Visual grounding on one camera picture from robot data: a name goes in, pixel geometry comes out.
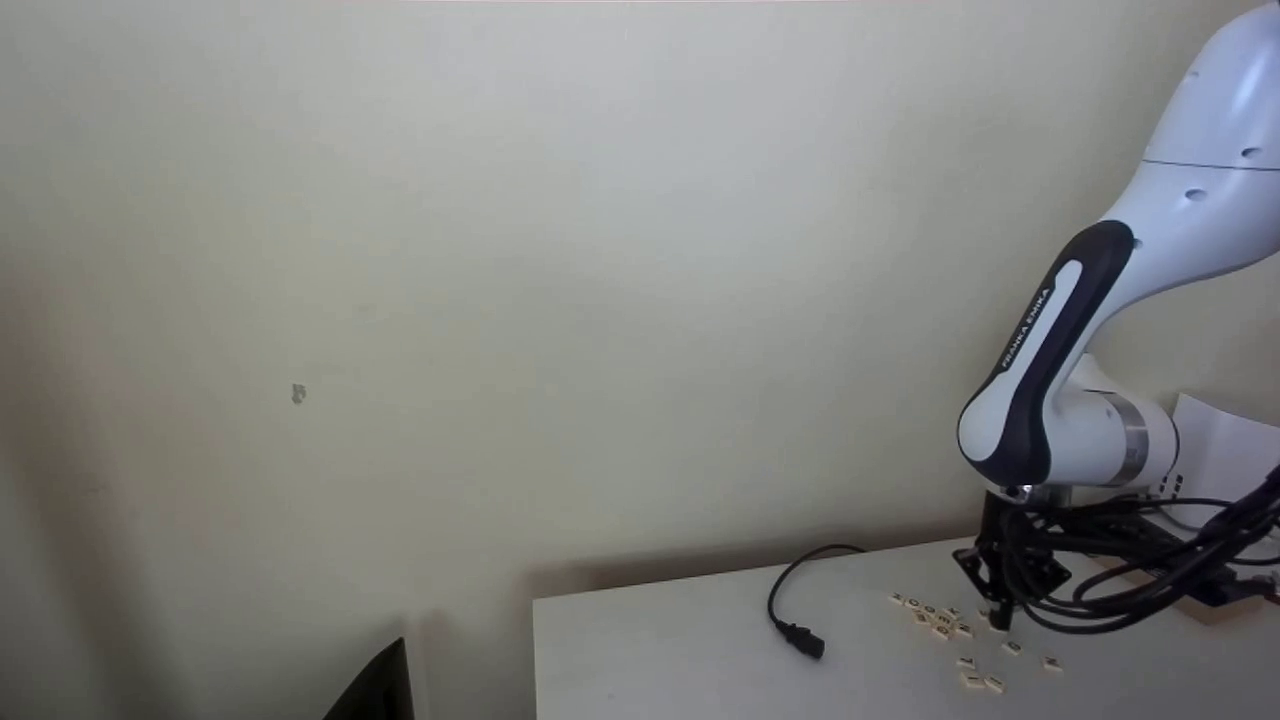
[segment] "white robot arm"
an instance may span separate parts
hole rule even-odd
[[[1225,25],[1100,224],[1049,270],[959,415],[959,453],[1002,502],[1152,484],[1175,459],[1163,408],[1086,353],[1120,309],[1280,251],[1280,5]]]

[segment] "black cable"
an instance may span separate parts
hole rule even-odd
[[[860,545],[819,545],[819,549],[796,557],[796,559],[774,582],[770,600],[766,600],[770,624],[774,624],[802,655],[808,655],[808,662],[824,662],[824,648],[827,648],[827,643],[824,643],[813,629],[782,621],[782,618],[775,618],[775,592],[787,584],[787,577],[791,577],[802,565],[808,565],[808,559],[817,559],[817,557],[833,557],[833,551],[869,551],[869,549],[860,549]]]
[[[1141,511],[1163,511],[1167,506],[1212,506],[1220,510],[1190,545],[1162,549],[1141,545],[1141,537],[1100,541],[1088,537],[1088,522],[1138,522]],[[1073,638],[1096,638],[1115,632],[1127,624],[1141,624],[1167,603],[1185,600],[1190,592],[1215,582],[1229,565],[1280,565],[1280,557],[1267,559],[1238,559],[1245,549],[1264,541],[1280,522],[1280,470],[1238,506],[1210,502],[1210,497],[1175,497],[1175,502],[1112,502],[1094,510],[1011,510],[1002,517],[1002,577],[1005,592],[1015,610],[1024,610],[1035,624],[1073,632]],[[1094,551],[1094,557],[1115,557],[1120,565],[1107,574],[1096,574],[1078,584],[1073,598],[1051,598],[1051,587],[1041,584],[1035,568],[1051,551]],[[1147,582],[1125,592],[1100,592],[1103,584],[1143,574]],[[1273,584],[1242,584],[1252,598],[1264,592],[1275,598]]]
[[[1238,557],[1234,565],[1242,565],[1242,568],[1273,568],[1273,565],[1280,565],[1280,557]]]

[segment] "white table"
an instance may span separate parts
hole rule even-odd
[[[1120,638],[1051,638],[1024,618],[975,621],[954,545],[817,559],[791,574],[782,618],[827,639],[819,663],[766,621],[782,568],[536,600],[542,720],[1252,720],[1280,716],[1280,611],[1249,603],[1212,624],[1163,611]],[[929,638],[890,592],[955,610],[972,639]],[[955,655],[1005,696],[959,685]]]

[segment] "black chair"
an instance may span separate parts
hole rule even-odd
[[[406,639],[377,651],[326,720],[413,720]]]

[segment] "white wall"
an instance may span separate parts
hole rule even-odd
[[[319,716],[406,624],[518,720],[533,592],[967,530],[955,408],[1242,7],[0,0],[0,716]],[[1275,422],[1275,274],[1103,360]]]

